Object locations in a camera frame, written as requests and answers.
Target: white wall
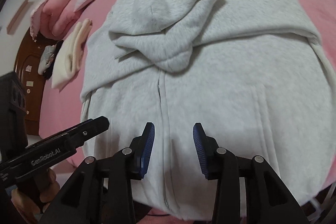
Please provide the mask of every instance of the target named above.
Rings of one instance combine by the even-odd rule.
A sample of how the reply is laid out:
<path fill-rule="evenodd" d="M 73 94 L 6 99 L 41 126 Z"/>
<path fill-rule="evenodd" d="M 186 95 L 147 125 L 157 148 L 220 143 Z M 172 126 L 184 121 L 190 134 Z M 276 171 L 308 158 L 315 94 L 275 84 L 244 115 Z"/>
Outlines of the white wall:
<path fill-rule="evenodd" d="M 0 11 L 0 76 L 12 71 L 17 51 L 30 25 L 30 12 L 39 0 L 29 0 L 10 34 L 6 26 L 24 0 L 7 0 Z"/>

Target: folded cream garment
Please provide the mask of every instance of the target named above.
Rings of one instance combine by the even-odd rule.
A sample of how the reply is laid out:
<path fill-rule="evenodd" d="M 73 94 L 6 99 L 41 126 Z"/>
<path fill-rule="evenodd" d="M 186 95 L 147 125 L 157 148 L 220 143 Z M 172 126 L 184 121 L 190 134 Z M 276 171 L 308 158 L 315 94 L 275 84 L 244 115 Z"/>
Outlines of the folded cream garment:
<path fill-rule="evenodd" d="M 73 32 L 63 42 L 59 50 L 52 72 L 51 87 L 62 89 L 81 68 L 83 57 L 82 44 L 85 43 L 91 30 L 92 21 L 85 19 L 78 22 Z"/>

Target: silver screw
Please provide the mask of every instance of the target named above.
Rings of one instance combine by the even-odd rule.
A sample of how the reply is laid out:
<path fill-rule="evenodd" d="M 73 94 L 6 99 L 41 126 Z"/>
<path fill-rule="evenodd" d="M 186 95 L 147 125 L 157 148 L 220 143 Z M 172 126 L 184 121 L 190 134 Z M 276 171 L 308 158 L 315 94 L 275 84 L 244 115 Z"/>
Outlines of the silver screw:
<path fill-rule="evenodd" d="M 264 161 L 264 158 L 262 156 L 255 156 L 254 160 L 258 163 L 262 163 Z"/>
<path fill-rule="evenodd" d="M 91 164 L 91 163 L 93 163 L 95 161 L 95 158 L 91 157 L 91 156 L 90 157 L 86 157 L 84 161 L 85 161 L 86 164 Z"/>
<path fill-rule="evenodd" d="M 130 153 L 132 153 L 132 149 L 130 149 L 129 147 L 128 148 L 124 148 L 123 151 L 122 151 L 122 153 L 124 155 L 129 155 Z"/>
<path fill-rule="evenodd" d="M 219 147 L 219 148 L 217 148 L 216 151 L 217 151 L 218 154 L 225 154 L 225 153 L 226 153 L 226 149 L 223 148 L 223 147 Z"/>

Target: wooden headboard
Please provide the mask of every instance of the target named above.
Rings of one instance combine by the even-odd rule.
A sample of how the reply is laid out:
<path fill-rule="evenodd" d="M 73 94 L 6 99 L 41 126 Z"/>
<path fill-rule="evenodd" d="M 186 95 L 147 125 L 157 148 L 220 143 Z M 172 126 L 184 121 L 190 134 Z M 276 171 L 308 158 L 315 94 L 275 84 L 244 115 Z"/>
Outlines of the wooden headboard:
<path fill-rule="evenodd" d="M 29 135 L 39 134 L 40 110 L 45 84 L 45 79 L 37 73 L 37 68 L 45 46 L 54 44 L 56 44 L 55 40 L 47 39 L 40 34 L 36 37 L 35 42 L 28 29 L 16 55 L 14 71 L 26 89 L 27 115 L 25 121 Z"/>

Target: human hand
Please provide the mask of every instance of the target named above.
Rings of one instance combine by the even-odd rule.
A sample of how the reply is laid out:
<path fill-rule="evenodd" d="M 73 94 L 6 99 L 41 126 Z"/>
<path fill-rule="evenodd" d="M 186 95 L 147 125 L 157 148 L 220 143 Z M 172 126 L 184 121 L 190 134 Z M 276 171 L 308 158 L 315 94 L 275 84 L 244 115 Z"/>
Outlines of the human hand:
<path fill-rule="evenodd" d="M 50 185 L 40 194 L 40 200 L 43 203 L 47 203 L 43 207 L 43 212 L 45 212 L 45 210 L 48 208 L 50 201 L 54 199 L 60 189 L 59 184 L 56 181 L 56 174 L 51 169 L 48 170 L 48 179 Z M 12 203 L 27 223 L 37 223 L 34 214 L 40 213 L 39 207 L 28 196 L 20 192 L 17 188 L 12 190 Z"/>

